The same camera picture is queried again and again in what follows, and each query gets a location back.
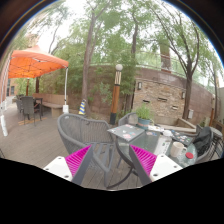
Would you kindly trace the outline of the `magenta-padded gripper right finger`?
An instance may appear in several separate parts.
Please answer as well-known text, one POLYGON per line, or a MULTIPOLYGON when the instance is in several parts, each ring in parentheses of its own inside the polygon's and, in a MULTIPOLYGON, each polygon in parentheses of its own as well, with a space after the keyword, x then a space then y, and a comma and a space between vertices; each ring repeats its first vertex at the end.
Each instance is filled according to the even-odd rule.
POLYGON ((165 154, 154 155, 134 145, 129 146, 129 155, 143 186, 182 169, 165 154))

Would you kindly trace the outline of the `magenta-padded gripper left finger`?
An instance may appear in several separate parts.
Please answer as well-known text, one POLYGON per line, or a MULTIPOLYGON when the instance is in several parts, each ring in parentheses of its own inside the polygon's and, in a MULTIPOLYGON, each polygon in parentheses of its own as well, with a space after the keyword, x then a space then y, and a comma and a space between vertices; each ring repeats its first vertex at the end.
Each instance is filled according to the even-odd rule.
POLYGON ((93 146, 88 145, 67 157, 56 157, 44 167, 44 170, 80 185, 92 157, 93 146))

